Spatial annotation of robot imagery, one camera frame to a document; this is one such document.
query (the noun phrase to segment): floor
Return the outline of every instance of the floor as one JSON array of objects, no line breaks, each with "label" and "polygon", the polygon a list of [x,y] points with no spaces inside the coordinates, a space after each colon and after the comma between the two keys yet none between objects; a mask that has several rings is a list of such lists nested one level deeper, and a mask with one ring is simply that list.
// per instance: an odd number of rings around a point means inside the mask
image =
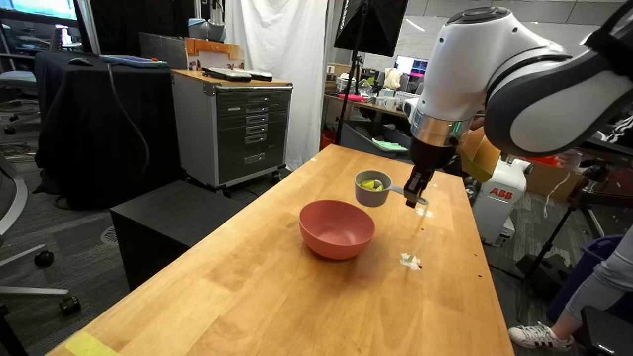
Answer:
[{"label": "floor", "polygon": [[[40,172],[34,164],[36,137],[38,133],[24,131],[16,137],[3,139],[3,151],[26,176],[32,192],[40,184]],[[268,180],[256,180],[236,188],[232,198],[218,196],[218,200],[226,200],[232,206],[248,206],[270,186]],[[0,192],[3,208],[11,194],[11,184],[7,184],[7,180],[0,180]],[[30,354],[46,354],[127,293],[127,279],[109,212],[72,212],[58,206],[56,196],[32,194],[26,214],[0,250],[0,259],[36,244],[46,244],[56,253],[56,263],[50,269],[34,267],[32,259],[3,267],[0,285],[66,287],[82,301],[82,313],[62,317],[58,301],[54,299],[0,297],[0,303],[11,307],[9,321],[28,346]],[[549,218],[545,218],[543,212],[545,200],[527,196],[515,210],[517,234],[495,248],[489,248],[489,251],[513,259],[521,259],[525,253],[537,253],[564,214],[564,206],[551,206]],[[633,222],[632,212],[622,210],[602,210],[600,216],[610,234],[622,234],[622,226]],[[558,238],[554,253],[558,253],[562,261],[576,263],[582,255],[582,246],[592,238],[586,218],[574,214]],[[531,285],[497,269],[493,269],[493,277],[509,327],[547,321],[549,303],[543,301]],[[549,352],[517,350],[517,354],[529,356]]]}]

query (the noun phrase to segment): wooden table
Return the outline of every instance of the wooden table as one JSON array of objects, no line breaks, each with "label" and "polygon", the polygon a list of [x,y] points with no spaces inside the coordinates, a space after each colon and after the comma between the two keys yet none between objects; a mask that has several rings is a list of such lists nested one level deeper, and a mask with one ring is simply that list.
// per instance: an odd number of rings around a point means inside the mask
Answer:
[{"label": "wooden table", "polygon": [[[305,250],[299,210],[357,204],[355,176],[369,168],[398,186],[410,176],[408,164],[333,145],[54,354],[513,354],[458,176],[436,174],[426,218],[396,194],[363,208],[376,236],[359,259]],[[406,269],[400,253],[420,242],[424,269]]]}]

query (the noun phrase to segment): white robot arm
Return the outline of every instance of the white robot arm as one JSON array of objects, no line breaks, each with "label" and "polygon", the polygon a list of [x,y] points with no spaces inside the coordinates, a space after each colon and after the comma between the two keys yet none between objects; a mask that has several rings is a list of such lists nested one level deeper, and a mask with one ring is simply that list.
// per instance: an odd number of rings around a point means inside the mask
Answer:
[{"label": "white robot arm", "polygon": [[487,137],[503,153],[547,157],[580,145],[630,105],[633,70],[626,62],[633,62],[633,22],[612,32],[632,8],[633,0],[576,58],[505,8],[454,16],[440,32],[426,91],[410,117],[416,168],[406,184],[408,206],[452,161],[477,111],[485,111]]}]

